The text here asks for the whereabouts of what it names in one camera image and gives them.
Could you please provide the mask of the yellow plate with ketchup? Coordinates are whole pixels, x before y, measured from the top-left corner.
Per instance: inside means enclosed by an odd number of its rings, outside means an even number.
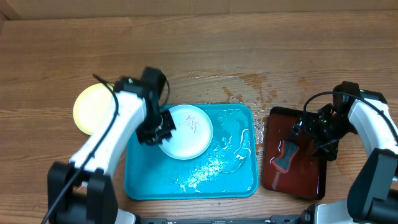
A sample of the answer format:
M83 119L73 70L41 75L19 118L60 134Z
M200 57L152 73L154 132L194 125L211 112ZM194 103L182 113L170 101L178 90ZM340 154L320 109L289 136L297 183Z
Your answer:
M102 83L82 91L73 106L73 119L78 129L92 135L100 127L112 102L112 93Z

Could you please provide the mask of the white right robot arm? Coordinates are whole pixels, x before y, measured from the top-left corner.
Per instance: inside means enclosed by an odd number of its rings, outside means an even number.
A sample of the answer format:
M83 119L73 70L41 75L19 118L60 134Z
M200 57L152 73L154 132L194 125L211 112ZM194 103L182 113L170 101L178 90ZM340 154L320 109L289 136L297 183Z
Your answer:
M297 152L300 133L314 141L315 156L336 158L338 143L347 133L360 137L368 159L353 182L346 200L312 205L297 223L397 223L397 126L382 93L364 90L357 83L343 81L329 94L332 103L313 117L303 115L292 126L284 143L286 159Z

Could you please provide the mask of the light blue plate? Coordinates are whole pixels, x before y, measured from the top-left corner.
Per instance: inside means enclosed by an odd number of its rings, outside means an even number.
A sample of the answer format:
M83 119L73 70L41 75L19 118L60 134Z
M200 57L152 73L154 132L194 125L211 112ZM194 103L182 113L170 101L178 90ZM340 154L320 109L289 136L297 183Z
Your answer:
M175 130L170 139L163 139L163 152L179 160L194 159L203 154L211 144L213 125L209 116L199 107L177 105L169 109Z

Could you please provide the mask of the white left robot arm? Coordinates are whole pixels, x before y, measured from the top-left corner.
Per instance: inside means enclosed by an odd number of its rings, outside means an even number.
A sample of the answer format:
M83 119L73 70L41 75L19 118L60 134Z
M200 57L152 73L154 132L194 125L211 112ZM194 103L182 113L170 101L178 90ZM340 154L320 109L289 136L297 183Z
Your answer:
M48 211L43 223L139 223L138 215L121 210L113 175L127 143L161 144L175 124L159 104L166 76L147 67L140 79L121 77L113 86L97 78L114 102L100 128L68 163L54 162L47 174Z

